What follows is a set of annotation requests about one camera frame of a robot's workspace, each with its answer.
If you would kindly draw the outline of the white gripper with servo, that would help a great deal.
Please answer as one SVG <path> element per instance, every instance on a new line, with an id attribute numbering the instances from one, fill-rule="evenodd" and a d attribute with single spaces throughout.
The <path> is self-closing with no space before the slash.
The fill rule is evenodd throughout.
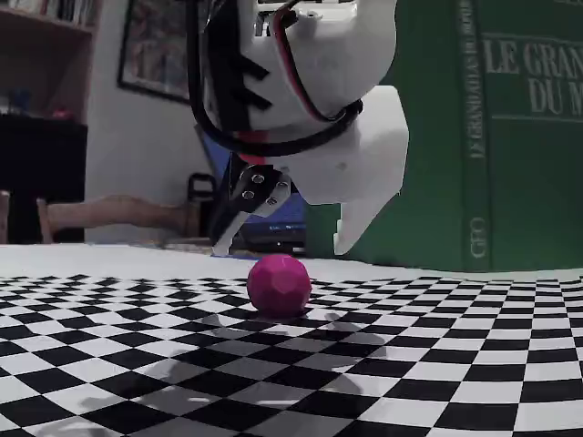
<path id="1" fill-rule="evenodd" d="M 313 205 L 400 191 L 408 128 L 395 88 L 396 4 L 202 5 L 202 129 L 286 170 Z"/>

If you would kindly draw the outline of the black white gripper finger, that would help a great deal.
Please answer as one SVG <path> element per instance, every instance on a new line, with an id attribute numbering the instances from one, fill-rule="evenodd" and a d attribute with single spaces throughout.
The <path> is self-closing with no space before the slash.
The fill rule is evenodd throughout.
<path id="1" fill-rule="evenodd" d="M 252 165 L 230 157 L 211 213 L 214 255 L 228 255 L 233 239 L 250 216 L 267 218 L 292 193 L 288 175 L 272 165 Z"/>

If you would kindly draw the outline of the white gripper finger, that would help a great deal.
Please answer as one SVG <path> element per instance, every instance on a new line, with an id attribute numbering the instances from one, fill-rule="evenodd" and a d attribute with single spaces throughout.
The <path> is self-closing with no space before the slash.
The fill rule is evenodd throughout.
<path id="1" fill-rule="evenodd" d="M 396 191 L 385 191 L 364 196 L 348 193 L 338 197 L 341 209 L 333 234 L 334 254 L 348 253 L 384 206 L 396 195 Z"/>

